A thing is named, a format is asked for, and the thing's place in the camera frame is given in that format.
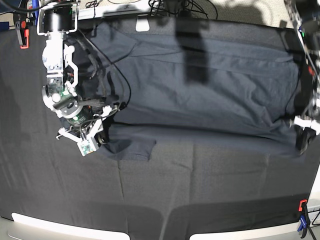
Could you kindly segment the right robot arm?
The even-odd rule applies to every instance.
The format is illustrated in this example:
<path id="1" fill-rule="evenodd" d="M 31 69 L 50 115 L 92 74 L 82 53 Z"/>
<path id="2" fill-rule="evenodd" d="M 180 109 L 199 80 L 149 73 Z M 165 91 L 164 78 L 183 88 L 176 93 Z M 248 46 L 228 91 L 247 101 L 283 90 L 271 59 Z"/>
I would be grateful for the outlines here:
<path id="1" fill-rule="evenodd" d="M 86 100 L 80 93 L 75 47 L 67 42 L 67 36 L 78 30 L 79 5 L 78 0 L 48 0 L 39 11 L 37 34 L 48 38 L 42 52 L 46 68 L 43 103 L 68 124 L 58 130 L 57 139 L 72 140 L 85 157 L 102 145 L 103 121 L 120 106 L 102 98 Z"/>

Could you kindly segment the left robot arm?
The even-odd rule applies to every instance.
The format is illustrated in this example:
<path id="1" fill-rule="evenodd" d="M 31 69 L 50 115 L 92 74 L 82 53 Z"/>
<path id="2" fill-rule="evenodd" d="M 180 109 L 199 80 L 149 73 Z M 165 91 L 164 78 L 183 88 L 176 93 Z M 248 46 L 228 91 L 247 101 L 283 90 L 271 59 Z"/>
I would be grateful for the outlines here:
<path id="1" fill-rule="evenodd" d="M 302 154 L 320 135 L 320 2 L 285 0 L 284 5 L 304 52 L 311 76 L 311 92 L 306 107 L 290 124 L 298 127 L 296 148 Z"/>

